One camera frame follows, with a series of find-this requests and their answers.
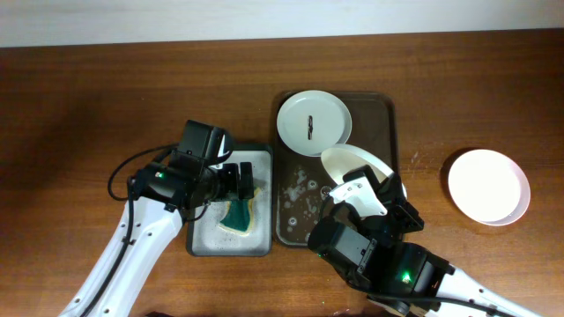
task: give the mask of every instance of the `wooden table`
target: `wooden table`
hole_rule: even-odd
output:
[[[408,240],[504,297],[564,314],[563,30],[0,49],[0,314],[51,316],[73,298],[122,213],[106,192],[117,164],[179,140],[189,118],[269,142],[272,101],[291,89],[391,96],[404,184],[426,221]],[[480,225],[447,198],[443,163],[467,147],[527,174],[531,206],[515,224]],[[194,258],[185,239],[132,315],[379,312],[308,250]]]

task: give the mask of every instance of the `green led light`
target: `green led light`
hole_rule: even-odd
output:
[[[409,276],[409,272],[405,272],[405,273],[402,275],[402,282],[408,284],[408,283],[410,283],[411,281],[412,281],[412,278]]]

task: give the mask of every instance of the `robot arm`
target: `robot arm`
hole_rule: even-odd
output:
[[[345,183],[334,189],[337,193],[330,193],[337,204],[314,227],[308,248],[331,264],[350,287],[365,292],[369,301],[398,316],[409,312],[432,317],[538,316],[425,248],[403,242],[405,233],[422,230],[424,222],[406,201],[399,176],[389,175],[380,183],[372,169],[363,166],[343,179]],[[341,188],[354,188],[360,181],[369,184],[371,195],[354,197],[363,195],[357,191],[342,196]],[[367,206],[376,206],[372,214],[367,215]],[[337,220],[344,209],[356,230]]]
[[[141,197],[134,205],[134,227],[130,246],[106,291],[91,308],[91,316],[126,316],[155,262],[182,228],[182,218],[178,210],[166,211],[164,203]],[[79,316],[93,302],[120,252],[128,222],[126,203],[122,219],[108,246],[61,316]]]
[[[252,165],[224,164],[232,149],[231,137],[223,129],[188,121],[178,146],[159,155],[128,181],[122,219],[61,316],[128,315],[168,243],[184,223],[205,213],[206,207],[198,217],[189,218],[196,207],[252,198]],[[162,164],[167,155],[168,165]],[[114,197],[111,186],[108,191]]]

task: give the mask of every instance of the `white plate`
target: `white plate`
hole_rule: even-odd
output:
[[[370,166],[379,182],[383,182],[394,171],[372,153],[350,144],[335,144],[321,153],[321,163],[327,174],[340,185],[343,176],[354,169]]]
[[[276,125],[280,138],[292,151],[312,157],[334,144],[345,143],[353,128],[345,103],[321,91],[298,92],[290,97],[280,108]]]
[[[475,150],[460,156],[449,171],[449,191],[466,216],[485,225],[508,225],[531,200],[523,170],[496,151]]]

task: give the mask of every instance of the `sponge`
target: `sponge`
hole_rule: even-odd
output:
[[[255,189],[254,197],[260,192],[260,188]],[[227,203],[227,214],[219,221],[219,226],[230,232],[240,235],[249,234],[253,227],[253,200],[244,199]]]

